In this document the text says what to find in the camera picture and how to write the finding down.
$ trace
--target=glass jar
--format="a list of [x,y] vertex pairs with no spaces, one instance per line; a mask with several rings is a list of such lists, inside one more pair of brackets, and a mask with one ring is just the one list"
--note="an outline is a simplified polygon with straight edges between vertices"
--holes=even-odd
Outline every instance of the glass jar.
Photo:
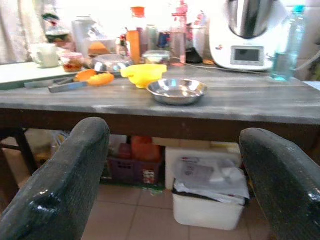
[[78,52],[63,53],[60,58],[63,69],[67,73],[79,72],[84,65],[84,57]]

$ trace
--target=yellow bowl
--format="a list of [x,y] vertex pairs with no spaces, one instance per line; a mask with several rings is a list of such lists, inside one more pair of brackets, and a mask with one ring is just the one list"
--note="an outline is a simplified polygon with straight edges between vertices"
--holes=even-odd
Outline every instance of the yellow bowl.
[[162,79],[162,74],[167,71],[166,65],[143,64],[128,66],[121,69],[121,76],[129,78],[139,89],[145,89],[150,83]]

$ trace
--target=cup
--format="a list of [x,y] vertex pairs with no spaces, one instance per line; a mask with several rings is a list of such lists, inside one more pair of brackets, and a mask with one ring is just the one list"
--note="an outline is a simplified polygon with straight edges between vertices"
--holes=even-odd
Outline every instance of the cup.
[[41,68],[54,68],[59,66],[57,47],[53,43],[39,43],[30,46],[32,60]]

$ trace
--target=white trash bin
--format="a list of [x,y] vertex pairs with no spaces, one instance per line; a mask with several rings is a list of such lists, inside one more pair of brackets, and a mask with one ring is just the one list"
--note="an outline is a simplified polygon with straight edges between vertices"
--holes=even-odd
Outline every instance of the white trash bin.
[[244,208],[239,204],[221,203],[207,197],[181,194],[173,190],[174,219],[182,225],[234,230]]

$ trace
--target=red container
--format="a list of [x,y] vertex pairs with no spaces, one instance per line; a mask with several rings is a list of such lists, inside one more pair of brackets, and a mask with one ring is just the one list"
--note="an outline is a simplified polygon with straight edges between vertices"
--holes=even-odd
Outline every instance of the red container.
[[118,151],[118,157],[120,159],[132,159],[131,145],[121,143]]
[[161,147],[154,145],[151,137],[133,136],[131,150],[135,160],[151,163],[161,162]]

